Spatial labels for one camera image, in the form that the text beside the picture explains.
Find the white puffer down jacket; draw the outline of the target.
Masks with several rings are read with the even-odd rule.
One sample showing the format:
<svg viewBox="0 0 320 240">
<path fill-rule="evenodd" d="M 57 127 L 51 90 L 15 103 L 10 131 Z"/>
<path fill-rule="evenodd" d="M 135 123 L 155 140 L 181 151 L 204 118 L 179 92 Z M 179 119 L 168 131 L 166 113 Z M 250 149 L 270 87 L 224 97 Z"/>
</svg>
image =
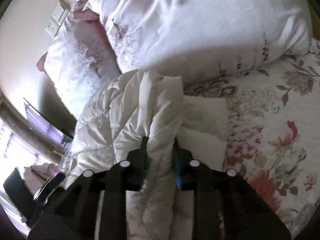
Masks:
<svg viewBox="0 0 320 240">
<path fill-rule="evenodd" d="M 150 167 L 143 188 L 126 194 L 129 239 L 191 239 L 193 194 L 176 189 L 172 146 L 221 170 L 228 137 L 227 101 L 186 96 L 180 77 L 131 71 L 101 87 L 76 124 L 69 187 L 85 170 L 125 160 L 148 138 Z"/>
</svg>

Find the floral bed quilt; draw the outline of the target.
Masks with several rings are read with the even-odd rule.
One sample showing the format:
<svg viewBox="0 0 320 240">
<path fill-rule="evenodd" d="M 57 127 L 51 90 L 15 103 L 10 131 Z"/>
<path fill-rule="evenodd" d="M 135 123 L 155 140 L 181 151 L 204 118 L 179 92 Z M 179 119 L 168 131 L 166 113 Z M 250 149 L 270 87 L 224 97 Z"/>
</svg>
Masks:
<svg viewBox="0 0 320 240">
<path fill-rule="evenodd" d="M 298 239 L 319 207 L 319 40 L 305 55 L 184 91 L 227 100 L 223 168 L 239 172 Z"/>
</svg>

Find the dark monitor screen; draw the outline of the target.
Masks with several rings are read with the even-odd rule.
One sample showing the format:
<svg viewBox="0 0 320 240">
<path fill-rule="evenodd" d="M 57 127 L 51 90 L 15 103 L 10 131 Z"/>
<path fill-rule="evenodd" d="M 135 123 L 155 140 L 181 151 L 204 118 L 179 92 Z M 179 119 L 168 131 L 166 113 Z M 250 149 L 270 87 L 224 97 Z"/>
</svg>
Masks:
<svg viewBox="0 0 320 240">
<path fill-rule="evenodd" d="M 49 122 L 42 114 L 40 114 L 26 99 L 24 100 L 25 112 L 30 128 L 39 133 L 43 138 L 54 145 L 63 145 L 72 142 L 73 138 Z"/>
</svg>

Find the pink tree-print pillow far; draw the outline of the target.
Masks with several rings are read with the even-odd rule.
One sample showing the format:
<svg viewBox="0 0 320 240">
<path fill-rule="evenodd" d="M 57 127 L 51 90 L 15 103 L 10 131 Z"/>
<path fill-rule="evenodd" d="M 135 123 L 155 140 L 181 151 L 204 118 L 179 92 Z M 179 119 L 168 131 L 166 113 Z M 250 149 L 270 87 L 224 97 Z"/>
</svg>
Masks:
<svg viewBox="0 0 320 240">
<path fill-rule="evenodd" d="M 44 59 L 44 72 L 76 119 L 91 96 L 121 74 L 99 15 L 76 0 Z"/>
</svg>

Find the pink tree-print pillow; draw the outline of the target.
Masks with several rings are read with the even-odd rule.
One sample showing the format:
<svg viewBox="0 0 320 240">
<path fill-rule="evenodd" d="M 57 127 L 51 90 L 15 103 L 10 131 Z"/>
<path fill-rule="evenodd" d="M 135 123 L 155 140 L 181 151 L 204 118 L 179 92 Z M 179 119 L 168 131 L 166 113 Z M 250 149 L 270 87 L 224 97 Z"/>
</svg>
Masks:
<svg viewBox="0 0 320 240">
<path fill-rule="evenodd" d="M 91 96 L 121 74 L 99 15 L 76 0 L 44 59 L 44 72 L 76 119 Z"/>
<path fill-rule="evenodd" d="M 88 0 L 122 72 L 155 70 L 189 83 L 303 55 L 307 0 Z"/>
</svg>

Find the pink tree-print pillow near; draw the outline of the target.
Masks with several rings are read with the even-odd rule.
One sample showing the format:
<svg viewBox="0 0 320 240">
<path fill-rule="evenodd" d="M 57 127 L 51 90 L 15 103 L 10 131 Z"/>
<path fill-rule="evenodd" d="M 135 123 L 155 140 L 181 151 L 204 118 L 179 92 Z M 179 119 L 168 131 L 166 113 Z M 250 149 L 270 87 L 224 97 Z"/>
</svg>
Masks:
<svg viewBox="0 0 320 240">
<path fill-rule="evenodd" d="M 303 55 L 307 0 L 88 0 L 122 72 L 155 70 L 189 83 Z"/>
</svg>

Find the white wall switch socket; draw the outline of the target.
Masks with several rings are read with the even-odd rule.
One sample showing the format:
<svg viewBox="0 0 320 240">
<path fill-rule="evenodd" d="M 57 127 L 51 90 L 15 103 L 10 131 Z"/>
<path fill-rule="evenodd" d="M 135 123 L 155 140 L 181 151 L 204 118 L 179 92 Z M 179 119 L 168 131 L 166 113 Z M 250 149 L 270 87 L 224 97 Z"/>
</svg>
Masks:
<svg viewBox="0 0 320 240">
<path fill-rule="evenodd" d="M 65 21 L 68 13 L 69 13 L 69 6 L 65 3 L 64 0 L 59 0 L 57 6 L 55 7 L 53 13 L 50 16 L 49 22 L 45 28 L 45 31 L 54 38 L 61 25 Z"/>
</svg>

